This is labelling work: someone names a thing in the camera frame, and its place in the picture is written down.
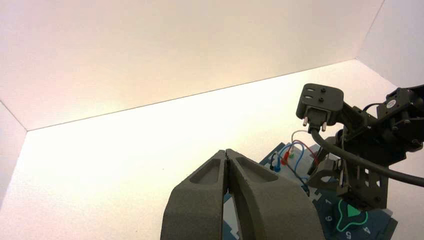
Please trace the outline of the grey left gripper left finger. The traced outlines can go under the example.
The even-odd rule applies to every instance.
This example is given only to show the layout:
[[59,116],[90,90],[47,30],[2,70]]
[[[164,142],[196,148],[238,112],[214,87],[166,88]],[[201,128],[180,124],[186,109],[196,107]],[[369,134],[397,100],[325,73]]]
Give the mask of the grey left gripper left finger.
[[160,239],[222,239],[227,191],[227,155],[225,150],[219,150],[171,191]]

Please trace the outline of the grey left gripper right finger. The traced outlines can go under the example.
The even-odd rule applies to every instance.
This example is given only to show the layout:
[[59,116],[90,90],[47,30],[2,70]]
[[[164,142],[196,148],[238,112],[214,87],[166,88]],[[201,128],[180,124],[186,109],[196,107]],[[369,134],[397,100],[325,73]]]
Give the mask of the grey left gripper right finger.
[[317,211],[294,182],[232,149],[228,190],[241,240],[323,240]]

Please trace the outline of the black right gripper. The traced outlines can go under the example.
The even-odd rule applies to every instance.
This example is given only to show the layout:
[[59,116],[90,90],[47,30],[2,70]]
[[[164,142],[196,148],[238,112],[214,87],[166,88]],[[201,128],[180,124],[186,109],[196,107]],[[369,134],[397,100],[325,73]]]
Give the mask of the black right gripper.
[[388,169],[390,165],[406,159],[407,152],[415,151],[415,138],[386,131],[383,136],[366,135],[348,139],[346,127],[333,137],[319,138],[320,147],[328,154],[309,175],[306,184],[323,190],[336,190],[337,195],[360,210],[387,207],[389,178],[344,157],[344,151],[375,165]]

